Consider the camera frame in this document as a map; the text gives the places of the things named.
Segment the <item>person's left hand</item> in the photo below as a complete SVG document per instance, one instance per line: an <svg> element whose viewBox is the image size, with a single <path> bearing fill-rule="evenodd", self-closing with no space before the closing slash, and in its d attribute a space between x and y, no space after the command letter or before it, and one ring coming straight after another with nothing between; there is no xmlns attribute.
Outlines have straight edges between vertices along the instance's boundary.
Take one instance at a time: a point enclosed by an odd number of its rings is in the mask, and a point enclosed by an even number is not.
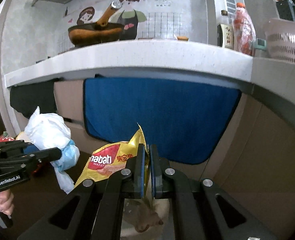
<svg viewBox="0 0 295 240"><path fill-rule="evenodd" d="M13 203L14 195L11 190L0 192L0 212L6 215L12 215L15 208Z"/></svg>

